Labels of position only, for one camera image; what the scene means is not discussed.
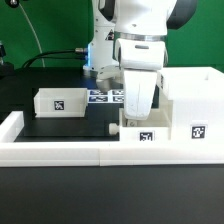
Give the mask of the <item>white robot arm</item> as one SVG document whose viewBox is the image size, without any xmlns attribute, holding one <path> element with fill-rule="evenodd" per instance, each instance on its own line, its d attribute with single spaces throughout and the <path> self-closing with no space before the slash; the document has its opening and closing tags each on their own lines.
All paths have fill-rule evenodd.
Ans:
<svg viewBox="0 0 224 224">
<path fill-rule="evenodd" d="M 124 115 L 149 117 L 157 74 L 168 62 L 165 39 L 185 25 L 198 0 L 92 0 L 94 34 L 84 73 L 107 91 L 123 84 Z"/>
</svg>

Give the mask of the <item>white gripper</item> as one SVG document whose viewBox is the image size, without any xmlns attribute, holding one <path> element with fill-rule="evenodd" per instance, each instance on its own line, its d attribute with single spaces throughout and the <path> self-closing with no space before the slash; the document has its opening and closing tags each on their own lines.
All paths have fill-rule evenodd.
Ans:
<svg viewBox="0 0 224 224">
<path fill-rule="evenodd" d="M 123 78 L 124 115 L 127 119 L 148 118 L 165 52 L 163 41 L 116 40 L 114 54 Z"/>
</svg>

